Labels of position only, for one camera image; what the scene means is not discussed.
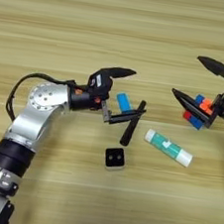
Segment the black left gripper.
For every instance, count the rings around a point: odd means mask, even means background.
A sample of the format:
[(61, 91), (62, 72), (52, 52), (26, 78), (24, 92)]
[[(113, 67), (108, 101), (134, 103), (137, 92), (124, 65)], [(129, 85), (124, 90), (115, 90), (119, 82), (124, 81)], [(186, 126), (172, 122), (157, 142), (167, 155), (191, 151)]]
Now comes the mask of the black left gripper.
[(87, 83), (88, 93), (92, 96), (94, 103), (98, 104), (102, 109), (102, 117), (105, 122), (109, 122), (110, 124), (125, 123), (146, 113), (145, 109), (137, 109), (111, 116), (107, 108), (106, 100), (109, 98), (108, 93), (113, 85), (112, 79), (128, 77), (135, 74), (136, 71), (133, 69), (117, 66), (113, 68), (101, 68), (89, 76)]

